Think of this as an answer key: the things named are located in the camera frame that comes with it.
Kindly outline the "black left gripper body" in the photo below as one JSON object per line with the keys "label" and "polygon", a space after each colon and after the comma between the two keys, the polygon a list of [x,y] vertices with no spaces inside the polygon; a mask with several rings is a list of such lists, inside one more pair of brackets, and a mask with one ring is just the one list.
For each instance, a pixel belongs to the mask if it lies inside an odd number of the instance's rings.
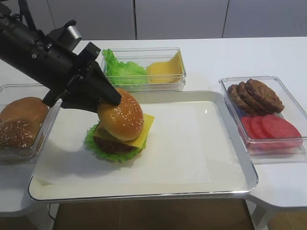
{"label": "black left gripper body", "polygon": [[66,85],[81,81],[87,64],[95,61],[99,52],[93,43],[77,55],[61,45],[35,41],[31,45],[31,78],[49,89],[43,103],[52,107],[61,99]]}

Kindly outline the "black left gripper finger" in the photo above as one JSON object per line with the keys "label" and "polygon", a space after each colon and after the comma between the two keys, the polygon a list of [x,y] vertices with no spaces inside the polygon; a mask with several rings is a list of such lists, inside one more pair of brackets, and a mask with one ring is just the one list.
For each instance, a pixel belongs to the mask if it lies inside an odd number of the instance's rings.
{"label": "black left gripper finger", "polygon": [[96,113],[102,98],[102,83],[98,81],[77,81],[65,86],[61,96],[61,107]]}
{"label": "black left gripper finger", "polygon": [[100,103],[119,105],[120,93],[113,87],[104,75],[96,61],[90,61],[81,80],[81,90],[95,105]]}

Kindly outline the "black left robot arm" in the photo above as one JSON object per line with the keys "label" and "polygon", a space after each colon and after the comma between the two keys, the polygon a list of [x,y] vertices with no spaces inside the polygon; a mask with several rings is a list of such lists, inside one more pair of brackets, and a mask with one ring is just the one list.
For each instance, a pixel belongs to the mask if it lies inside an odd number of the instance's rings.
{"label": "black left robot arm", "polygon": [[20,0],[19,14],[0,5],[0,58],[49,89],[43,103],[52,107],[97,112],[100,102],[119,105],[121,95],[104,75],[96,59],[100,49],[92,42],[75,54],[81,41],[71,20],[44,34],[38,30],[27,1]]}

